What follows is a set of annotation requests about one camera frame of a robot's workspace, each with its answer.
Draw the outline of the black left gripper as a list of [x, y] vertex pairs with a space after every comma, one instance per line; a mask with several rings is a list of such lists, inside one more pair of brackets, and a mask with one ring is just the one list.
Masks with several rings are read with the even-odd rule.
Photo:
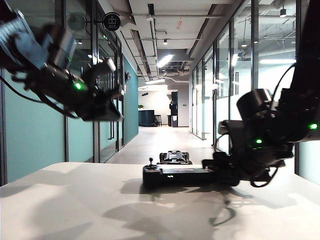
[[83, 121], [119, 121], [123, 115], [117, 110], [113, 99], [123, 95], [123, 86], [115, 84], [113, 88], [103, 90], [96, 79], [103, 74], [110, 74], [116, 67], [109, 61], [94, 65], [82, 74], [84, 87], [72, 94], [73, 110]]

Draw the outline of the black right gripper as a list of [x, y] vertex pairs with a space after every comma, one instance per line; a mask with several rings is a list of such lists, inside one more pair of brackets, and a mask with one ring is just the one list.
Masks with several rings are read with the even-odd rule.
[[235, 187], [241, 181], [270, 182], [270, 168], [285, 166], [293, 157], [292, 142], [284, 141], [284, 120], [276, 112], [259, 112], [252, 118], [228, 121], [230, 155], [214, 152], [213, 159], [203, 159], [202, 168], [216, 171], [218, 181]]

